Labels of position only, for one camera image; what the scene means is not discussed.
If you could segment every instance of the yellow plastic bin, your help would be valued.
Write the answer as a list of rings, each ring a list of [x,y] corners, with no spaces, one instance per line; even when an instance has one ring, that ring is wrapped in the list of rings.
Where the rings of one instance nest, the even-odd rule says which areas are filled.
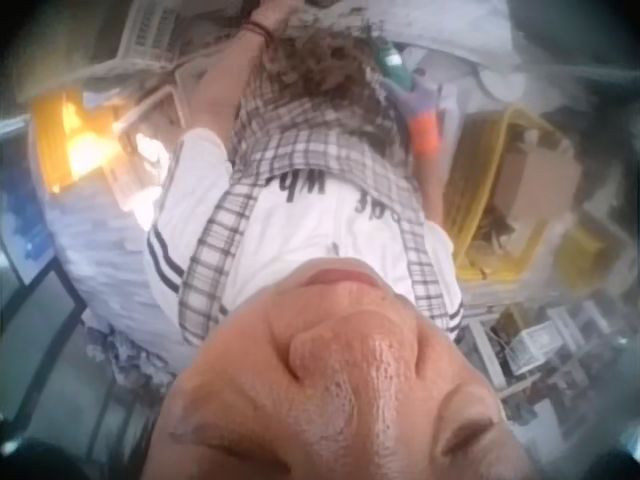
[[[541,118],[511,106],[502,112],[479,112],[465,120],[444,195],[444,226],[454,245],[458,278],[464,281],[515,282],[529,268],[547,222],[538,222],[518,254],[489,257],[475,250],[472,240],[493,191],[511,124],[564,136]]]

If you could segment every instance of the skin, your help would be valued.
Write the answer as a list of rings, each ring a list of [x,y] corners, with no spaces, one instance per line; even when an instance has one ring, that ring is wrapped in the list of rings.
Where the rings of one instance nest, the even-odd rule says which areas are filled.
[[[308,284],[318,272],[327,282]],[[365,264],[319,259],[207,339],[169,392],[143,478],[527,476],[455,345]]]

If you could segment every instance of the wrist bracelet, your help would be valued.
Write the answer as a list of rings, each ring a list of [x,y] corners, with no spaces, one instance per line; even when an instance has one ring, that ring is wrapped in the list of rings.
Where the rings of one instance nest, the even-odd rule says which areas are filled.
[[[276,37],[271,30],[262,25],[255,20],[247,20],[245,24],[242,26],[243,30],[248,30],[253,33],[257,33],[258,35],[264,38],[264,41],[267,44],[267,47],[273,45],[276,41]]]

